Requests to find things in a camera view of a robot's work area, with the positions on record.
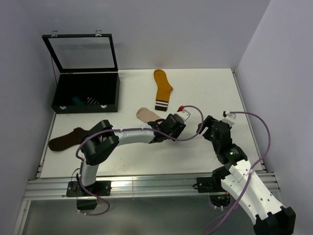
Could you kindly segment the beige red reindeer sock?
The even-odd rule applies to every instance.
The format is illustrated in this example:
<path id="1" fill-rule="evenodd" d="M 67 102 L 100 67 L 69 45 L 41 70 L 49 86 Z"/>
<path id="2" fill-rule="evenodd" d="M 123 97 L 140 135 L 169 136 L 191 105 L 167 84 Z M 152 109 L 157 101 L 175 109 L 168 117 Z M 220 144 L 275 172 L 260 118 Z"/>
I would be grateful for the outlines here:
<path id="1" fill-rule="evenodd" d="M 141 107 L 138 109 L 136 117 L 144 123 L 161 119 L 160 116 L 158 116 L 156 113 L 145 107 Z"/>

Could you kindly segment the black white striped ankle sock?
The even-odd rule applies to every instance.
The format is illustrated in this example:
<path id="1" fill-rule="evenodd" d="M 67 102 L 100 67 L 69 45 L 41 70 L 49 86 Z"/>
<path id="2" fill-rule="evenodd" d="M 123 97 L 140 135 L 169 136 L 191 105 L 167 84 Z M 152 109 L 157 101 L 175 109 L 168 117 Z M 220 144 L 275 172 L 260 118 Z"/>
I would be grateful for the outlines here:
<path id="1" fill-rule="evenodd" d="M 86 104 L 87 105 L 99 105 L 100 102 L 96 98 L 88 97 L 87 101 L 86 101 Z"/>

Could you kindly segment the teal sock with red heel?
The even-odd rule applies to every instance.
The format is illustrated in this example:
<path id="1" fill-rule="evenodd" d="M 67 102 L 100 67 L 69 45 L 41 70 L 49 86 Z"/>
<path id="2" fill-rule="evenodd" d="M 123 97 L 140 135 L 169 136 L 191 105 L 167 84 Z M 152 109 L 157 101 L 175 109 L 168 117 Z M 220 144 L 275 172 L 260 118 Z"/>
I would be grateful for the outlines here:
<path id="1" fill-rule="evenodd" d="M 82 100 L 80 97 L 78 96 L 75 96 L 72 98 L 72 103 L 74 105 L 77 105 L 77 106 L 83 106 L 83 105 L 86 105 L 86 102 L 84 100 Z"/>

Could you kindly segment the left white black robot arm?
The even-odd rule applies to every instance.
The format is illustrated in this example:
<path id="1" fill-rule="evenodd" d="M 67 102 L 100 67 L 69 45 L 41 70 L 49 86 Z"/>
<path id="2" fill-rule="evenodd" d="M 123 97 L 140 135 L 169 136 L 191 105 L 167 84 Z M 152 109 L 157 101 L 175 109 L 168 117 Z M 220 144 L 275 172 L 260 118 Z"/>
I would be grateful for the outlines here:
<path id="1" fill-rule="evenodd" d="M 103 163 L 118 146 L 132 143 L 159 143 L 169 137 L 178 138 L 186 127 L 189 114 L 169 114 L 166 119 L 150 121 L 136 127 L 114 127 L 108 120 L 103 120 L 83 136 L 81 145 L 76 151 L 84 154 L 76 181 L 68 183 L 67 197 L 83 197 L 94 194 L 109 196 L 110 181 L 97 181 L 99 165 Z"/>

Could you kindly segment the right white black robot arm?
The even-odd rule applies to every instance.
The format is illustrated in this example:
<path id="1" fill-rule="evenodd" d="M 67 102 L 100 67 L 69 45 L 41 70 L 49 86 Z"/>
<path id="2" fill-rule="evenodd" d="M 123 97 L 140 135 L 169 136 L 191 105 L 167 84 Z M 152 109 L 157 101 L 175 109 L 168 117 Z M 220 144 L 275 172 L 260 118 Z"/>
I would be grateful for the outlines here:
<path id="1" fill-rule="evenodd" d="M 296 214 L 285 207 L 265 186 L 247 155 L 231 138 L 231 127 L 236 113 L 223 114 L 222 120 L 208 116 L 199 124 L 198 130 L 212 143 L 222 167 L 215 169 L 212 176 L 197 179 L 198 192 L 228 192 L 236 201 L 233 211 L 240 205 L 247 213 L 257 235 L 291 235 L 294 231 Z"/>

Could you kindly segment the mustard yellow striped sock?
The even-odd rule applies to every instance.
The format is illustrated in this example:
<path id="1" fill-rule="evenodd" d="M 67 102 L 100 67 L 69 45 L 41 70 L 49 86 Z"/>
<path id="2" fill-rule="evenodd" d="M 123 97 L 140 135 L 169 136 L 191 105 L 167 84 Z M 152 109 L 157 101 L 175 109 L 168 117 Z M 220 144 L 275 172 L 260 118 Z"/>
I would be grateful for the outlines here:
<path id="1" fill-rule="evenodd" d="M 163 70 L 154 71 L 154 80 L 157 85 L 155 110 L 166 112 L 173 87 L 168 82 L 167 75 Z"/>

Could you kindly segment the black glass-lid display box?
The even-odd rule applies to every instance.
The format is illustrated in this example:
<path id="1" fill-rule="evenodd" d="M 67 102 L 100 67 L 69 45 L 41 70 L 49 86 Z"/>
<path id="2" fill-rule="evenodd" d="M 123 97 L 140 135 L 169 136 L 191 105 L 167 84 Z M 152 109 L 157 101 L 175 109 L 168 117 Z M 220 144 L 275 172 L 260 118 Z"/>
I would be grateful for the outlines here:
<path id="1" fill-rule="evenodd" d="M 100 30 L 93 34 L 42 36 L 60 75 L 51 104 L 57 114 L 115 113 L 118 111 L 120 78 L 113 37 Z M 96 98 L 99 105 L 77 106 L 72 98 L 85 102 Z"/>

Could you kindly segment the brown pink striped sock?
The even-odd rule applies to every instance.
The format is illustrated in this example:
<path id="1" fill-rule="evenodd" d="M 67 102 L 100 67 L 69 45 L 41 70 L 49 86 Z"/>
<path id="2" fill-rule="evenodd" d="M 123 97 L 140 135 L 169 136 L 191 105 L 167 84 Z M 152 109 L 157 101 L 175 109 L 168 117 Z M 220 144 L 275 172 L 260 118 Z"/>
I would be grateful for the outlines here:
<path id="1" fill-rule="evenodd" d="M 87 132 L 87 130 L 84 130 L 81 127 L 77 127 L 66 135 L 51 139 L 48 142 L 48 147 L 51 151 L 61 152 L 75 145 L 80 145 L 83 137 L 86 136 Z"/>

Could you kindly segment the aluminium mounting rail frame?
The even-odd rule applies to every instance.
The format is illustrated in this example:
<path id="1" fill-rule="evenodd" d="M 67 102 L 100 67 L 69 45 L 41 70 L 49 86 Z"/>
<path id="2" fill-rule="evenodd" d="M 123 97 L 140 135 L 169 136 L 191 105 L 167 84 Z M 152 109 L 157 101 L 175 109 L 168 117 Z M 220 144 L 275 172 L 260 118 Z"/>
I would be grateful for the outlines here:
<path id="1" fill-rule="evenodd" d="M 179 137 L 159 143 L 118 146 L 99 165 L 96 180 L 110 181 L 109 196 L 67 197 L 70 181 L 76 181 L 84 154 L 75 145 L 61 152 L 46 147 L 40 177 L 29 181 L 14 234 L 23 233 L 30 220 L 32 235 L 242 235 L 254 233 L 253 223 L 235 199 L 225 191 L 198 192 L 198 178 L 208 178 L 222 167 L 210 141 L 197 134 L 208 115 L 223 119 L 223 111 L 236 113 L 231 138 L 247 155 L 259 174 L 261 154 L 244 111 L 231 69 L 170 69 L 174 88 L 168 113 L 184 106 L 191 116 Z M 114 127 L 145 124 L 136 117 L 141 107 L 153 109 L 157 85 L 153 70 L 120 70 L 116 113 L 57 114 L 47 137 L 66 135 L 76 127 L 89 131 L 108 120 Z"/>

